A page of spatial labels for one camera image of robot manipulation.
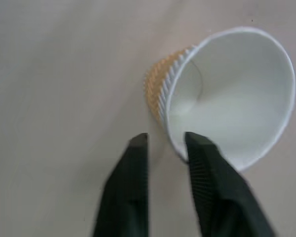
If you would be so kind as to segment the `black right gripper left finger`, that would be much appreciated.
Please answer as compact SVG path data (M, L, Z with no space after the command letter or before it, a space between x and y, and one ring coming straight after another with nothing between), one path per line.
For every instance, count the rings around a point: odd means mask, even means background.
M107 178L92 235L148 236L148 134L129 140Z

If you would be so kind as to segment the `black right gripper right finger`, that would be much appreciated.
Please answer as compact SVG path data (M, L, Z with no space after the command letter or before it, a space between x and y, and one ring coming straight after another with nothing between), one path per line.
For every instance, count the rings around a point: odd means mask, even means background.
M207 137L185 133L194 206L204 237L276 235L247 181Z

